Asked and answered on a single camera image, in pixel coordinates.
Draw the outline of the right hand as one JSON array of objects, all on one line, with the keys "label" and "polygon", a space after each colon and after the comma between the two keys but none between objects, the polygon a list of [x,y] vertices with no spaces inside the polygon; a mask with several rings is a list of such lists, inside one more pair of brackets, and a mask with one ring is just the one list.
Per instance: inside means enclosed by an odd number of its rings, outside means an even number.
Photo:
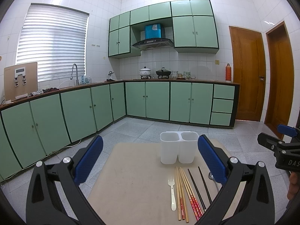
[{"label": "right hand", "polygon": [[299,192],[299,173],[292,172],[289,177],[287,199],[292,200]]}]

